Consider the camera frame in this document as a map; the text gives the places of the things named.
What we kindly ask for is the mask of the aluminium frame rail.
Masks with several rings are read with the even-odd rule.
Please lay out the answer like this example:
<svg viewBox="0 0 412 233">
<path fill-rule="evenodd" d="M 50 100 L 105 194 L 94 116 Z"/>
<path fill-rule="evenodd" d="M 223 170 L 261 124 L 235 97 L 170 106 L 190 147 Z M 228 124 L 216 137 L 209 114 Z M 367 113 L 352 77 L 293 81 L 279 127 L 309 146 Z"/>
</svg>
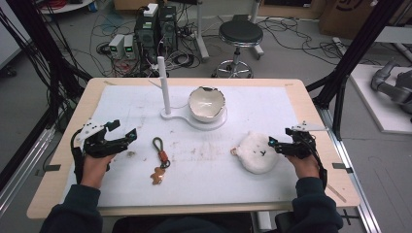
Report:
<svg viewBox="0 0 412 233">
<path fill-rule="evenodd" d="M 36 164 L 43 156 L 55 135 L 55 128 L 44 129 L 35 137 L 28 151 L 23 154 L 23 159 L 17 166 L 9 181 L 0 191 L 0 218 L 7 212 L 19 190 L 22 188 Z"/>
<path fill-rule="evenodd" d="M 381 228 L 377 222 L 375 214 L 373 213 L 367 197 L 361 186 L 361 182 L 357 176 L 356 170 L 353 166 L 349 153 L 347 152 L 345 145 L 342 141 L 338 139 L 336 134 L 332 131 L 332 116 L 329 110 L 318 110 L 318 113 L 324 122 L 325 126 L 328 127 L 329 137 L 337 149 L 337 153 L 340 156 L 345 169 L 352 181 L 354 188 L 360 198 L 360 204 L 357 206 L 358 215 L 364 227 L 366 233 L 382 233 Z"/>
</svg>

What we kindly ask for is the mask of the black round stool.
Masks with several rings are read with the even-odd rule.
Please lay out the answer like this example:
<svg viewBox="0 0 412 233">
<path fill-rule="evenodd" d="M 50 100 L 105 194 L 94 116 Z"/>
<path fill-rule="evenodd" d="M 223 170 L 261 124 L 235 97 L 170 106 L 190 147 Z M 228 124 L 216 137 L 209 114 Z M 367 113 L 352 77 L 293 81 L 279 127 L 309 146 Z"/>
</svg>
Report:
<svg viewBox="0 0 412 233">
<path fill-rule="evenodd" d="M 245 62 L 240 60 L 241 48 L 258 46 L 263 38 L 261 28 L 249 20 L 231 20 L 224 22 L 219 28 L 220 39 L 235 47 L 233 56 L 220 63 L 212 73 L 212 78 L 252 79 L 254 72 Z"/>
</svg>

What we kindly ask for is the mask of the white platform board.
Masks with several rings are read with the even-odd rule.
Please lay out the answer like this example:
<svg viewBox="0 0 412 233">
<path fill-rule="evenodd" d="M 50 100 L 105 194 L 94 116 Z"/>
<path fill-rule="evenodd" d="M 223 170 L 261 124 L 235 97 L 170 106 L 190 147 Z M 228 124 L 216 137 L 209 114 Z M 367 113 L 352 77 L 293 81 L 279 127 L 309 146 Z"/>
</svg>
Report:
<svg viewBox="0 0 412 233">
<path fill-rule="evenodd" d="M 373 75 L 381 66 L 359 64 L 351 74 L 351 81 L 381 132 L 412 135 L 411 115 L 381 92 L 370 87 Z"/>
</svg>

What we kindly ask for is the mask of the person's dark lap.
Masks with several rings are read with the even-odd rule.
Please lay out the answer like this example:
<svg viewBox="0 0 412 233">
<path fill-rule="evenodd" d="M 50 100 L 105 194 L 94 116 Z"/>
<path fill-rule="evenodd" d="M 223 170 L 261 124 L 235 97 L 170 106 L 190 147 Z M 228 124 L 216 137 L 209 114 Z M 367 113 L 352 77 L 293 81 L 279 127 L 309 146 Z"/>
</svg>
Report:
<svg viewBox="0 0 412 233">
<path fill-rule="evenodd" d="M 254 233 L 250 214 L 128 216 L 112 233 Z"/>
</svg>

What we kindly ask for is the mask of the white eggshell bowl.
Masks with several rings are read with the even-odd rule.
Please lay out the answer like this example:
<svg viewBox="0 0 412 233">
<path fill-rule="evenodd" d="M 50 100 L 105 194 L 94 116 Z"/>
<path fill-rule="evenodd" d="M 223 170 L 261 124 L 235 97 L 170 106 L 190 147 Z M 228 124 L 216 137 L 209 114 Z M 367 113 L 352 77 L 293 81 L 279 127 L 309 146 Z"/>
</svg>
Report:
<svg viewBox="0 0 412 233">
<path fill-rule="evenodd" d="M 189 111 L 197 120 L 205 123 L 216 121 L 225 109 L 225 97 L 216 87 L 200 86 L 189 95 Z"/>
</svg>

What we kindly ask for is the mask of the white power strip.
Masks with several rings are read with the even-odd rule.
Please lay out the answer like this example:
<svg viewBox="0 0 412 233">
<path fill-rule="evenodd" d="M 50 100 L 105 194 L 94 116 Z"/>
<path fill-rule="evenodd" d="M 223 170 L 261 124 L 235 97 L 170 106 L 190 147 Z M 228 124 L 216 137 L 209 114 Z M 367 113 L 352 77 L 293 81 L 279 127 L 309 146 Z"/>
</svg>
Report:
<svg viewBox="0 0 412 233">
<path fill-rule="evenodd" d="M 158 10 L 158 4 L 150 3 L 143 12 L 145 17 L 154 17 Z"/>
</svg>

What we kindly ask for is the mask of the brown bear keychain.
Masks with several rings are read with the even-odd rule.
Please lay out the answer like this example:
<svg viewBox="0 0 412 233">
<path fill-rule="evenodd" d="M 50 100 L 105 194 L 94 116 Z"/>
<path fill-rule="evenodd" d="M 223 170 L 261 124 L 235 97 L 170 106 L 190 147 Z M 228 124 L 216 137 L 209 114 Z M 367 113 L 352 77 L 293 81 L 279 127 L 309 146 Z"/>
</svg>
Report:
<svg viewBox="0 0 412 233">
<path fill-rule="evenodd" d="M 151 179 L 153 180 L 152 184 L 161 184 L 166 169 L 171 165 L 171 162 L 166 151 L 164 150 L 162 139 L 159 137 L 154 137 L 152 143 L 159 159 L 159 165 L 154 168 L 154 172 L 151 174 Z"/>
</svg>

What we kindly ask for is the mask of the grey power supply box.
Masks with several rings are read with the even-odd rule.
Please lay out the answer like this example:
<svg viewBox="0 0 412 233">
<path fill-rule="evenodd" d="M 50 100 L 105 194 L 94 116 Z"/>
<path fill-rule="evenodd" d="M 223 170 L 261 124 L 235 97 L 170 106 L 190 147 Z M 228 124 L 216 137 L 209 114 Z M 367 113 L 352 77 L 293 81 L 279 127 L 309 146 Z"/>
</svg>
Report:
<svg viewBox="0 0 412 233">
<path fill-rule="evenodd" d="M 116 35 L 109 43 L 109 49 L 114 59 L 122 59 L 124 56 L 124 36 Z"/>
<path fill-rule="evenodd" d="M 135 45 L 134 45 L 134 37 L 132 35 L 125 35 L 124 36 L 124 54 L 127 59 L 135 59 Z"/>
</svg>

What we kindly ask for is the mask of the person's left hand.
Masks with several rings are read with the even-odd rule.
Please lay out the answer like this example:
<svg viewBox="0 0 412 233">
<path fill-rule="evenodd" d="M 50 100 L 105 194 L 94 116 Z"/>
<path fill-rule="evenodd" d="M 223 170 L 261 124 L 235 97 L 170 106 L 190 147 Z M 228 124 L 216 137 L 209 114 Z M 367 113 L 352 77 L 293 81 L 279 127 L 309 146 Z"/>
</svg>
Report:
<svg viewBox="0 0 412 233">
<path fill-rule="evenodd" d="M 99 189 L 102 185 L 107 166 L 116 156 L 114 154 L 101 158 L 95 158 L 87 155 L 84 161 L 84 171 L 81 185 Z"/>
</svg>

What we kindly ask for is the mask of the black frame post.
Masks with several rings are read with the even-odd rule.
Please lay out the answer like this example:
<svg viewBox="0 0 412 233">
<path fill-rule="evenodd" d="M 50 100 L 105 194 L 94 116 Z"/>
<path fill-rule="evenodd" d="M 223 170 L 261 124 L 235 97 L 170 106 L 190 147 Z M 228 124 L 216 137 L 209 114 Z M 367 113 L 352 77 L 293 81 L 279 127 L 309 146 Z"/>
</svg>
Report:
<svg viewBox="0 0 412 233">
<path fill-rule="evenodd" d="M 72 59 L 69 62 L 53 39 L 36 0 L 5 0 L 26 31 L 31 41 L 28 42 L 0 10 L 0 22 L 26 54 L 33 68 L 47 87 L 47 122 L 52 126 L 59 119 L 60 113 L 68 116 L 74 112 L 73 103 L 77 104 L 92 76 L 77 62 L 59 24 L 56 25 Z"/>
<path fill-rule="evenodd" d="M 341 119 L 344 105 L 346 83 L 365 53 L 375 42 L 384 27 L 390 21 L 404 0 L 378 0 L 374 10 L 356 35 L 351 45 L 343 54 L 332 72 L 324 78 L 310 83 L 306 90 L 311 92 L 321 87 L 320 93 L 313 98 L 313 103 L 321 110 L 327 110 L 329 103 L 335 99 L 331 130 L 341 141 Z"/>
</svg>

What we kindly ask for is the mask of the white stand with pole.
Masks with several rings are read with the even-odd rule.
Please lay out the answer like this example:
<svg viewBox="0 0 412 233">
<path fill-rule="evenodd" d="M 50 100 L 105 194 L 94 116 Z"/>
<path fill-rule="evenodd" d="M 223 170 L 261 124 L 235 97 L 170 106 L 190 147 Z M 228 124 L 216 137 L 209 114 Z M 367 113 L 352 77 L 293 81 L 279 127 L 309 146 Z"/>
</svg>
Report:
<svg viewBox="0 0 412 233">
<path fill-rule="evenodd" d="M 160 111 L 160 115 L 165 120 L 180 119 L 185 121 L 191 127 L 202 130 L 202 131 L 212 131 L 222 127 L 227 121 L 227 107 L 225 101 L 225 109 L 223 114 L 214 122 L 201 122 L 195 119 L 189 111 L 189 96 L 187 97 L 187 103 L 183 107 L 172 107 L 170 102 L 170 94 L 168 88 L 168 80 L 166 74 L 165 59 L 163 56 L 157 58 L 158 72 L 160 85 L 158 86 L 162 91 L 164 108 Z"/>
</svg>

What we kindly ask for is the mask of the white table mat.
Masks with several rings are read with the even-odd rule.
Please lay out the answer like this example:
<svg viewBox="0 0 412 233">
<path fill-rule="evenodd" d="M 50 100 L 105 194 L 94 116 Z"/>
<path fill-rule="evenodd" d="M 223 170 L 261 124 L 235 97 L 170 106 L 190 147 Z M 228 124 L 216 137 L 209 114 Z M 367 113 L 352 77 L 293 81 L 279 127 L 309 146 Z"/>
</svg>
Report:
<svg viewBox="0 0 412 233">
<path fill-rule="evenodd" d="M 227 121 L 212 131 L 195 129 L 180 119 L 161 117 L 163 99 L 153 85 L 110 85 L 104 88 L 92 117 L 99 123 L 118 119 L 109 140 L 136 129 L 138 138 L 115 157 L 101 187 L 99 205 L 149 207 L 202 204 L 289 202 L 296 175 L 286 158 L 262 175 L 247 171 L 230 150 L 249 131 L 289 140 L 285 128 L 297 123 L 282 87 L 224 86 Z M 171 165 L 161 184 L 152 184 L 159 165 L 152 140 L 163 141 Z"/>
</svg>

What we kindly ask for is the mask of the white plush pouch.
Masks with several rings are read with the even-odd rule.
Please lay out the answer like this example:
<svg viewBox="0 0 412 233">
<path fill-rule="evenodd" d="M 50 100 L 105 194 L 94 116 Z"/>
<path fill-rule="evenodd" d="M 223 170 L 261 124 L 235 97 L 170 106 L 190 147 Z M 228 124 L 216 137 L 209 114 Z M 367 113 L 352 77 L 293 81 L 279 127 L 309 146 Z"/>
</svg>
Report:
<svg viewBox="0 0 412 233">
<path fill-rule="evenodd" d="M 238 157 L 243 167 L 256 175 L 270 172 L 278 163 L 281 155 L 268 146 L 269 137 L 249 131 L 240 144 L 230 150 Z"/>
</svg>

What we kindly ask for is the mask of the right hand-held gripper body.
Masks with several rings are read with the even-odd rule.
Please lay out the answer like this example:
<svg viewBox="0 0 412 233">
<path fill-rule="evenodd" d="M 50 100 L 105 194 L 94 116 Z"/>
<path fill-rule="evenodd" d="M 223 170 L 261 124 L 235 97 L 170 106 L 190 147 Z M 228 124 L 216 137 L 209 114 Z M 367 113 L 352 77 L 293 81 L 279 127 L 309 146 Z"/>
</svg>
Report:
<svg viewBox="0 0 412 233">
<path fill-rule="evenodd" d="M 281 143 L 282 151 L 278 152 L 283 155 L 296 156 L 299 159 L 316 155 L 316 139 L 311 134 L 312 131 L 327 131 L 325 126 L 314 124 L 303 120 L 301 123 L 289 127 L 294 130 L 291 143 Z"/>
</svg>

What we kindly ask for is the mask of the person's right hand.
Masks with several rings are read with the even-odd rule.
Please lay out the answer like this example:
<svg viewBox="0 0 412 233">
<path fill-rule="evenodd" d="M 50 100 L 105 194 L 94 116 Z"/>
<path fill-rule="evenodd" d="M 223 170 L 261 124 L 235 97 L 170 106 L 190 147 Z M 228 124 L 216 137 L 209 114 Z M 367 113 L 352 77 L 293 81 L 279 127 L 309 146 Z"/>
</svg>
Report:
<svg viewBox="0 0 412 233">
<path fill-rule="evenodd" d="M 320 167 L 313 156 L 299 159 L 296 156 L 287 155 L 287 160 L 292 164 L 299 179 L 319 178 Z"/>
</svg>

